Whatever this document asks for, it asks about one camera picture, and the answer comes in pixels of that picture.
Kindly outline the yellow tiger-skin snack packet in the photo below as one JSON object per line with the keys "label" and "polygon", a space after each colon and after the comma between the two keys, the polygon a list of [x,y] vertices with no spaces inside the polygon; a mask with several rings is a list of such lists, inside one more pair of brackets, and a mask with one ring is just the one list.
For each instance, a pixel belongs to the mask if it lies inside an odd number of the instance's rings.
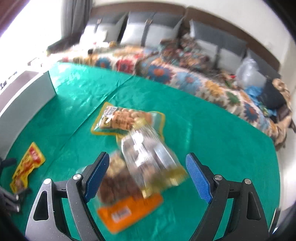
{"label": "yellow tiger-skin snack packet", "polygon": [[28,176],[34,169],[39,168],[45,160],[36,143],[32,142],[12,176],[10,183],[12,192],[18,193],[28,188]]}

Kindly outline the orange-end nut snack packet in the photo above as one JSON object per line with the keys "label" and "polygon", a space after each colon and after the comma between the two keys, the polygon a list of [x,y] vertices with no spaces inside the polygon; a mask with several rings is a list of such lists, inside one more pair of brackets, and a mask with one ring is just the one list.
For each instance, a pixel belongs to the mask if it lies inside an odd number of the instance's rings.
{"label": "orange-end nut snack packet", "polygon": [[162,203],[157,193],[144,198],[128,171],[121,151],[110,154],[109,167],[97,191],[97,214],[109,232],[119,233],[142,220]]}

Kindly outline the clear gold-end ball snack packet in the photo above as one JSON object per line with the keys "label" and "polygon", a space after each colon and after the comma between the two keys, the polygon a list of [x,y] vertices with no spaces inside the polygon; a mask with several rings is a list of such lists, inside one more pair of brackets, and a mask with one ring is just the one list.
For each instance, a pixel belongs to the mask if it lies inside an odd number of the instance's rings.
{"label": "clear gold-end ball snack packet", "polygon": [[188,178],[177,156],[149,125],[130,130],[121,139],[120,149],[144,198],[178,186]]}

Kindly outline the white cardboard box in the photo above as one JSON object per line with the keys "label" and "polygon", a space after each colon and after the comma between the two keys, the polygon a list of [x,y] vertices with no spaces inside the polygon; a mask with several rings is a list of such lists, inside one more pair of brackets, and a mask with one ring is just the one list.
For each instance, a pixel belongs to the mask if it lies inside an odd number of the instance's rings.
{"label": "white cardboard box", "polygon": [[2,158],[7,156],[28,122],[55,96],[56,90],[48,71],[26,70],[1,90]]}

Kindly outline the yellow-edged peanut snack packet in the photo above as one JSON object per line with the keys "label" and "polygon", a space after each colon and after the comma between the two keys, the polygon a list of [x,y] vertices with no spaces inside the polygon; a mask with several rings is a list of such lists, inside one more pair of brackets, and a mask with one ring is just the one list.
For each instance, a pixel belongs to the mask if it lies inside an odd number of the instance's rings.
{"label": "yellow-edged peanut snack packet", "polygon": [[91,127],[91,133],[94,135],[123,136],[141,119],[151,125],[159,135],[163,134],[166,120],[163,113],[121,108],[109,102],[104,103],[100,109],[99,115]]}

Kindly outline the black bag on sofa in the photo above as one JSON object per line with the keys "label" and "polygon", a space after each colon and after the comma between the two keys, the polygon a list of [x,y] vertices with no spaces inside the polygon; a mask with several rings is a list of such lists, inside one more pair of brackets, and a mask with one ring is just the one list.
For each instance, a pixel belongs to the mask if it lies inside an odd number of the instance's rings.
{"label": "black bag on sofa", "polygon": [[269,79],[266,81],[257,100],[267,109],[278,109],[287,103],[283,95],[274,87],[272,81]]}

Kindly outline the blue plastic bag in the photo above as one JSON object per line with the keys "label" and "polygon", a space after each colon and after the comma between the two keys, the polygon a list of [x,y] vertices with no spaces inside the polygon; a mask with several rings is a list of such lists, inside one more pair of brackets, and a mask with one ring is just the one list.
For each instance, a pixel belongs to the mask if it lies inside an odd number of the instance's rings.
{"label": "blue plastic bag", "polygon": [[254,104],[261,110],[265,117],[276,116],[277,111],[275,109],[267,109],[266,106],[264,106],[263,103],[258,100],[258,97],[260,94],[262,94],[262,90],[263,88],[257,86],[249,86],[244,91],[254,102]]}

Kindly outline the clear plastic bag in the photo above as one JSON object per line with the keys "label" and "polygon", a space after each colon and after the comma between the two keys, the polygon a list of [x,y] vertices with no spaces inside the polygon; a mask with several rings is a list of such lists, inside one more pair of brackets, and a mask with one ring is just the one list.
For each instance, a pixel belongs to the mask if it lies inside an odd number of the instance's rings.
{"label": "clear plastic bag", "polygon": [[235,72],[235,80],[240,88],[246,89],[250,86],[264,87],[266,77],[259,72],[258,64],[254,59],[246,57]]}

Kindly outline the grey white sofa cushion right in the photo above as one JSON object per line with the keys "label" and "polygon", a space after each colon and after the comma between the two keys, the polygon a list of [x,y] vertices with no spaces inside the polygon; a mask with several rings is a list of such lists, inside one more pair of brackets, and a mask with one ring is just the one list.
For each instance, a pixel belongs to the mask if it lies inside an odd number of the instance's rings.
{"label": "grey white sofa cushion right", "polygon": [[189,23],[190,36],[210,58],[211,66],[234,74],[244,58],[247,42],[198,21]]}

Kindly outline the grey white sofa cushion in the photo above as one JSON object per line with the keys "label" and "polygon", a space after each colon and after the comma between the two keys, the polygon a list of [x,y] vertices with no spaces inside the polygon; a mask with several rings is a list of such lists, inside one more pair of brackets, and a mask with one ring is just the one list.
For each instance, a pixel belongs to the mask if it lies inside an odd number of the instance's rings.
{"label": "grey white sofa cushion", "polygon": [[131,11],[128,14],[120,43],[122,45],[158,47],[161,40],[176,39],[183,17],[163,12]]}
{"label": "grey white sofa cushion", "polygon": [[211,66],[234,74],[244,58],[247,42],[198,21],[189,23],[190,36],[210,58]]}
{"label": "grey white sofa cushion", "polygon": [[89,19],[79,44],[90,45],[117,42],[127,13],[96,15]]}

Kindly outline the floral sofa blanket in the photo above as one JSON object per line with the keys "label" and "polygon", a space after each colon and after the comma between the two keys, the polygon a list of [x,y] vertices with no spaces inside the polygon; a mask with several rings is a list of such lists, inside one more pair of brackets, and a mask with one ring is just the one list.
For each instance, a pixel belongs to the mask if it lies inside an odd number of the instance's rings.
{"label": "floral sofa blanket", "polygon": [[290,92],[279,77],[265,76],[287,103],[276,109],[276,116],[265,117],[245,89],[237,85],[235,75],[211,67],[209,57],[187,36],[163,41],[159,49],[113,44],[90,49],[74,46],[61,54],[60,62],[137,75],[179,89],[245,120],[269,136],[278,149],[285,144],[288,129],[294,127]]}

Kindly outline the grey white sofa cushion left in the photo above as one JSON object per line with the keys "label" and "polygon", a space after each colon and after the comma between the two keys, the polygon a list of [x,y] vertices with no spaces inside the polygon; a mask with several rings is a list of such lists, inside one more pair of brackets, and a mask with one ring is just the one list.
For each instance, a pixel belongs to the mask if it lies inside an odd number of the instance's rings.
{"label": "grey white sofa cushion left", "polygon": [[96,15],[89,19],[79,44],[90,45],[117,42],[127,13]]}

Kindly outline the grey white sofa cushion middle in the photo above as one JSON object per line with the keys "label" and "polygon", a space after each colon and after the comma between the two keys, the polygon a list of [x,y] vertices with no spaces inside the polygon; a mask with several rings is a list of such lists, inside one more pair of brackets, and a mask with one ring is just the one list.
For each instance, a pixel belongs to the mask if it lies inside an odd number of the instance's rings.
{"label": "grey white sofa cushion middle", "polygon": [[128,14],[120,43],[122,45],[158,47],[161,40],[176,39],[183,17],[163,12],[131,11]]}

